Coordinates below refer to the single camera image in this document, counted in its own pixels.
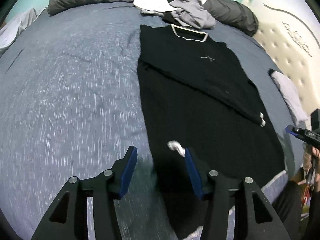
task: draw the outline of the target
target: tufted headboard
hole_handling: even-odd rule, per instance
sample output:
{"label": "tufted headboard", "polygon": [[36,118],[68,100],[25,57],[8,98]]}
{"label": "tufted headboard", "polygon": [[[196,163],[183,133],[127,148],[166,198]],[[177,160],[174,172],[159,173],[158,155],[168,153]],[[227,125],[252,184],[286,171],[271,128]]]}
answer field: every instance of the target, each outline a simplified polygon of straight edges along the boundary
{"label": "tufted headboard", "polygon": [[254,39],[296,85],[302,107],[310,115],[320,108],[319,41],[305,22],[274,4],[266,2],[253,7],[250,0],[242,3],[259,20]]}

